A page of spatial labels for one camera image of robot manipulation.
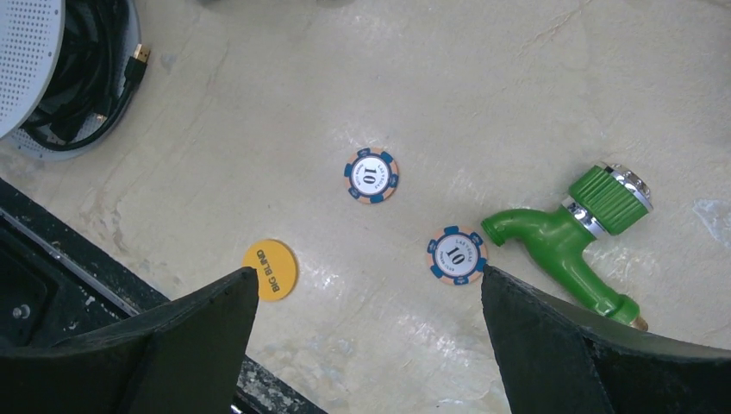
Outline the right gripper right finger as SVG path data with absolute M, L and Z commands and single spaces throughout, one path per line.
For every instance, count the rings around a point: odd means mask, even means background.
M 486 266 L 484 319 L 514 413 L 727 413 L 730 353 L 643 332 Z

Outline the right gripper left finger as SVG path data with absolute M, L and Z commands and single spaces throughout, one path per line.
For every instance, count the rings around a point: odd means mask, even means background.
M 252 332 L 256 272 L 49 347 L 1 353 L 4 413 L 227 413 Z

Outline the yellow big blind button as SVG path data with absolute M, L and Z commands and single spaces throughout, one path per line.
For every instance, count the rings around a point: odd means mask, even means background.
M 259 298 L 266 302 L 286 298 L 297 284 L 298 264 L 292 250 L 282 241 L 255 242 L 244 254 L 242 266 L 253 268 L 259 281 Z

